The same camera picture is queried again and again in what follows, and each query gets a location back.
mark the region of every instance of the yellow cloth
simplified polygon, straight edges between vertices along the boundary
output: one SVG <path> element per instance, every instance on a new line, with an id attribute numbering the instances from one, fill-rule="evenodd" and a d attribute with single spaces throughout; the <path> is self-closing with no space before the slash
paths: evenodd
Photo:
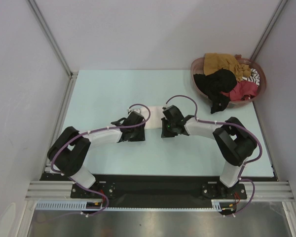
<path id="1" fill-rule="evenodd" d="M 239 64 L 236 58 L 226 53 L 206 53 L 204 60 L 204 74 L 212 74 L 219 69 L 228 69 L 232 71 L 237 81 L 241 81 L 242 77 L 249 77 L 251 71 L 249 65 Z"/>

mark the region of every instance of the red cloth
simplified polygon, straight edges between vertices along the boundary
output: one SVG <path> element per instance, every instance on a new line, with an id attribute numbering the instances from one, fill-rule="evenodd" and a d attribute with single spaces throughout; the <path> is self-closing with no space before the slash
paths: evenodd
<path id="1" fill-rule="evenodd" d="M 229 93 L 221 94 L 230 98 L 231 101 L 249 100 L 258 94 L 258 86 L 254 82 L 242 80 Z"/>

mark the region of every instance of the white cloth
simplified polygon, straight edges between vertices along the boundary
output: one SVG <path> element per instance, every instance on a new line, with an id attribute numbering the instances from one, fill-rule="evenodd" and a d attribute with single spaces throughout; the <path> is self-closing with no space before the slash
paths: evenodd
<path id="1" fill-rule="evenodd" d="M 162 106 L 148 106 L 151 115 L 150 119 L 145 124 L 145 129 L 156 129 L 162 128 L 161 119 L 164 117 Z M 140 114 L 146 119 L 148 118 L 149 112 L 145 107 L 140 109 Z"/>
<path id="2" fill-rule="evenodd" d="M 242 80 L 254 82 L 258 86 L 260 85 L 260 75 L 258 74 L 257 70 L 253 68 L 251 68 L 251 76 L 249 76 L 248 78 L 242 77 Z"/>

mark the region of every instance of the metal floor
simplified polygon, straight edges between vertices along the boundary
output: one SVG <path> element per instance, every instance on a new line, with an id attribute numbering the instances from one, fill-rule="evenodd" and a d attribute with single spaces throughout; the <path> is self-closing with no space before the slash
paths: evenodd
<path id="1" fill-rule="evenodd" d="M 254 202 L 236 218 L 217 212 L 106 211 L 85 218 L 35 211 L 28 237 L 291 237 L 281 202 Z"/>

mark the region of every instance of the striped cloth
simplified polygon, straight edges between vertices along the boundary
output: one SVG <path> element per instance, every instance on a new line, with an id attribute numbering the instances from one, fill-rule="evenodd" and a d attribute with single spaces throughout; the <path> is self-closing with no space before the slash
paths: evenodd
<path id="1" fill-rule="evenodd" d="M 257 70 L 253 69 L 253 68 L 251 68 L 251 76 L 249 76 L 248 78 L 242 77 L 242 80 L 247 80 L 247 81 L 250 81 L 250 82 L 254 82 L 258 86 L 260 85 L 260 76 L 259 76 Z"/>

